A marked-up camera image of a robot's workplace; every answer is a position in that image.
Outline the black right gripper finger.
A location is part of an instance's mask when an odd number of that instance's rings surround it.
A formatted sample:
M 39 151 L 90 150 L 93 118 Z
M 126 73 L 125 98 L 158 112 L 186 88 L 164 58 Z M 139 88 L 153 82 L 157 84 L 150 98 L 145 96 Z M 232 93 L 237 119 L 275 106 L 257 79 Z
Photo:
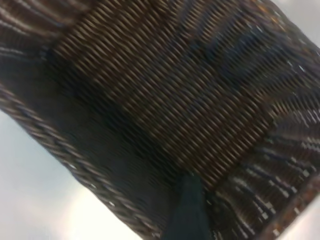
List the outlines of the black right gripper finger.
M 210 240 L 201 178 L 188 174 L 183 178 L 177 207 L 162 233 L 164 240 Z

